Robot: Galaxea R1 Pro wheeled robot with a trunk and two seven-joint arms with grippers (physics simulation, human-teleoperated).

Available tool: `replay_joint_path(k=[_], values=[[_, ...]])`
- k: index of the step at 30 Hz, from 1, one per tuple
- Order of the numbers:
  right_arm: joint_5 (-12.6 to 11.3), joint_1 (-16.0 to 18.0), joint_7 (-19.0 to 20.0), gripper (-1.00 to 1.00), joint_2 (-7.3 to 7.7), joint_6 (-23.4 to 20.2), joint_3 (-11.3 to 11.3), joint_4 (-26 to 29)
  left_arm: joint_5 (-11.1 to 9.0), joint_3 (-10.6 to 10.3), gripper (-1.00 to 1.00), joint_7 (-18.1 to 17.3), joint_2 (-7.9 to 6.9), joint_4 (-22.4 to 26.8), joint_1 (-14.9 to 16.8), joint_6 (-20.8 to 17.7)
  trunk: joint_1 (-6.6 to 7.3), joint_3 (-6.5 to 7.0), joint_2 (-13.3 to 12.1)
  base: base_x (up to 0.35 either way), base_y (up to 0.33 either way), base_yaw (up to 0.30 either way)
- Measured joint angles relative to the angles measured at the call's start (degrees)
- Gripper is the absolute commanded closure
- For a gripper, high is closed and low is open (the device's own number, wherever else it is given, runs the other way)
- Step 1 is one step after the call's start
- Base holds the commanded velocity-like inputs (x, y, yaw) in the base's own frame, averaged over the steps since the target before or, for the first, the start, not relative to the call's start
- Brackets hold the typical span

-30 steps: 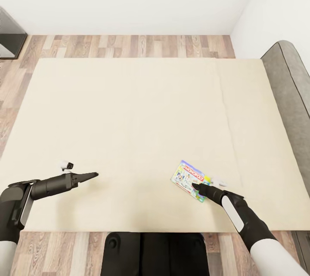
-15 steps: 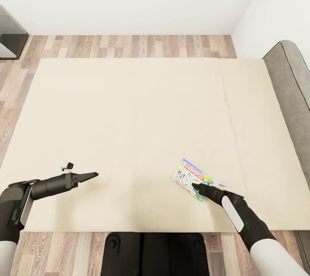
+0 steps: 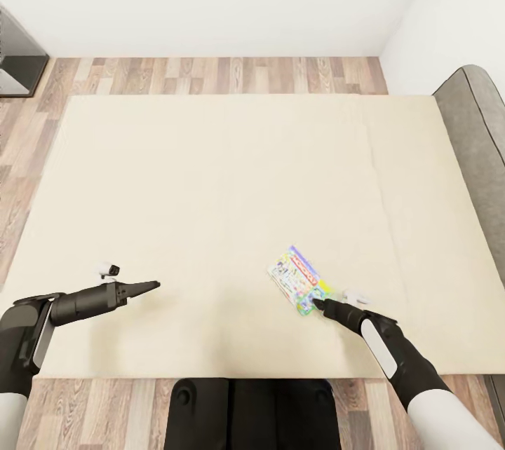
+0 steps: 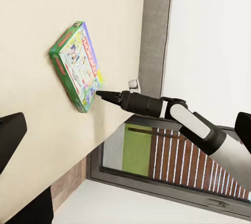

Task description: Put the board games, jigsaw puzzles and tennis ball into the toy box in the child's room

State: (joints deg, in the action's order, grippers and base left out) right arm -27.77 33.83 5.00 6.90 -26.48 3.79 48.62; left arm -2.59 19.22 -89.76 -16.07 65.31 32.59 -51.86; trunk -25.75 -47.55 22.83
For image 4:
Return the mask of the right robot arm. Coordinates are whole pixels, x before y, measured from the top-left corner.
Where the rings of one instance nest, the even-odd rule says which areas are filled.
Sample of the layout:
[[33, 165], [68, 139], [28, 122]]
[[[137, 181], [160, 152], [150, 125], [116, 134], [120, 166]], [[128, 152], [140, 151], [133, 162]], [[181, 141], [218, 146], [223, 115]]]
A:
[[214, 160], [242, 188], [251, 192], [251, 154], [248, 149], [197, 112], [188, 110], [185, 100], [140, 95], [139, 80], [128, 82], [129, 91], [96, 91], [101, 99], [121, 106], [130, 113], [160, 118], [163, 101], [167, 101], [165, 119], [178, 122], [186, 138]]

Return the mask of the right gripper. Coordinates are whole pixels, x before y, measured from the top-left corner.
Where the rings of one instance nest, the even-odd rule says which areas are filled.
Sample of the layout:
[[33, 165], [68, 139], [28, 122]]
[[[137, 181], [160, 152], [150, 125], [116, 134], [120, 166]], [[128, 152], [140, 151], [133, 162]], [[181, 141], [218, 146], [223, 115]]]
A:
[[150, 104], [150, 97], [130, 91], [112, 92], [112, 91], [96, 91], [96, 95], [100, 95], [101, 99], [121, 106], [123, 110], [141, 116], [147, 115]]

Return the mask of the board game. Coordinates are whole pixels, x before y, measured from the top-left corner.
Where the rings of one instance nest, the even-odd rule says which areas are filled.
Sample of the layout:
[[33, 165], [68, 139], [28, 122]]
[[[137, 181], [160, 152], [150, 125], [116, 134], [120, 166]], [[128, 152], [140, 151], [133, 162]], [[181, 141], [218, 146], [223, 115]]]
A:
[[87, 113], [104, 80], [85, 22], [75, 22], [49, 55], [77, 111]]

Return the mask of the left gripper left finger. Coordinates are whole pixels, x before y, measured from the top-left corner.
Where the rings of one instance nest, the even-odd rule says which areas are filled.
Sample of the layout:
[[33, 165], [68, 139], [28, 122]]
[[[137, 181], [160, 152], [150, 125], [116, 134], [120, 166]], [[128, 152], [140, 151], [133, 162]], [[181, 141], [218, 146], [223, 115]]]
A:
[[22, 112], [0, 118], [0, 175], [27, 132]]

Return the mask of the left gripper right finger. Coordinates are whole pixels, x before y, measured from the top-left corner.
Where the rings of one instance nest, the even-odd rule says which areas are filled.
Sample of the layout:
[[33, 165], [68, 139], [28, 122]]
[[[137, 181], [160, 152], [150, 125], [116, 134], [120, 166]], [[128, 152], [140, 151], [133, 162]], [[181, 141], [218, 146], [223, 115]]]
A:
[[239, 112], [234, 130], [251, 154], [251, 114]]

